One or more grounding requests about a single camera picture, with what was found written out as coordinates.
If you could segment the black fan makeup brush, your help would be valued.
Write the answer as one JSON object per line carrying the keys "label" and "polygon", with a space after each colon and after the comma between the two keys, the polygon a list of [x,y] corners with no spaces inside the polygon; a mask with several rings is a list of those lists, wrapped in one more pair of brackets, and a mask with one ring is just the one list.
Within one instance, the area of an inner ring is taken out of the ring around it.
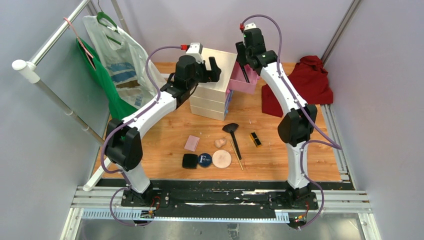
{"label": "black fan makeup brush", "polygon": [[236,136],[235,136],[235,132],[238,129],[238,127],[239,127],[239,125],[237,123],[229,123],[229,124],[224,125],[222,127],[222,130],[231,135],[232,141],[233,141],[235,148],[236,148],[236,151],[237,151],[237,155],[240,159],[242,159],[241,152],[240,152],[240,149],[239,149],[239,146],[238,146],[238,143],[237,143],[237,139],[236,139]]}

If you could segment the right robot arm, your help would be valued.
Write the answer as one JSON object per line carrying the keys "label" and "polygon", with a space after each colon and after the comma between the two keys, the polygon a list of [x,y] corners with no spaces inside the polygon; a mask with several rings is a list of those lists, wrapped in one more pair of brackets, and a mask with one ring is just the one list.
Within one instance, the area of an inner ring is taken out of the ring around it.
{"label": "right robot arm", "polygon": [[289,186],[285,200],[291,208],[297,209],[306,202],[306,197],[312,191],[307,176],[306,142],[314,131],[313,124],[318,110],[297,93],[275,51],[266,49],[262,31],[256,26],[242,26],[240,30],[243,41],[236,43],[236,50],[241,64],[249,65],[265,80],[283,112],[277,131],[286,145],[288,155]]}

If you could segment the thin gold brush handle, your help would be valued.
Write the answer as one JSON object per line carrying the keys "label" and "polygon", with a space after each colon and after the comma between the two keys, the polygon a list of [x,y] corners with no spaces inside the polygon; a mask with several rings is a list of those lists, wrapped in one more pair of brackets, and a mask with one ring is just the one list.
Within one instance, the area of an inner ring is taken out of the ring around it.
{"label": "thin gold brush handle", "polygon": [[239,156],[238,156],[238,154],[237,154],[237,150],[236,150],[235,145],[234,145],[234,143],[233,143],[233,141],[232,141],[232,140],[230,140],[230,144],[231,144],[231,146],[232,146],[232,148],[233,148],[233,151],[234,151],[234,153],[235,153],[236,159],[237,159],[237,161],[238,161],[238,164],[239,164],[239,166],[240,166],[241,170],[242,170],[242,171],[244,171],[244,167],[243,167],[243,165],[242,165],[241,159],[239,158]]}

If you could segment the white mini drawer cabinet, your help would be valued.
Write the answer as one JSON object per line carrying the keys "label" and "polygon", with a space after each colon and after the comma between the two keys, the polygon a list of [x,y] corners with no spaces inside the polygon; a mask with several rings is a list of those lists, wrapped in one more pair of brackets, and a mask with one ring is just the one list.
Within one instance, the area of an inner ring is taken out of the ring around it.
{"label": "white mini drawer cabinet", "polygon": [[229,83],[237,55],[210,48],[204,48],[201,55],[208,70],[211,68],[209,58],[214,57],[217,66],[221,69],[221,73],[218,82],[200,83],[197,86],[194,94],[189,98],[191,113],[224,121],[232,97]]}

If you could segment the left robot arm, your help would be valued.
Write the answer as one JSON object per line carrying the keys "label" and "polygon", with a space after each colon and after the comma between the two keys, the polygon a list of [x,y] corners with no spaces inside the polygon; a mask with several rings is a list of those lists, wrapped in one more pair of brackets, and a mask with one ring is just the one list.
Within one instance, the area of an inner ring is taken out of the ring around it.
{"label": "left robot arm", "polygon": [[151,181],[142,167],[144,135],[163,117],[179,108],[196,90],[200,83],[216,83],[222,70],[215,57],[208,58],[210,69],[205,61],[196,61],[191,55],[183,55],[160,88],[157,95],[144,107],[123,120],[112,119],[107,126],[104,154],[117,165],[124,176],[134,200],[140,206],[149,206],[153,193],[149,190]]}

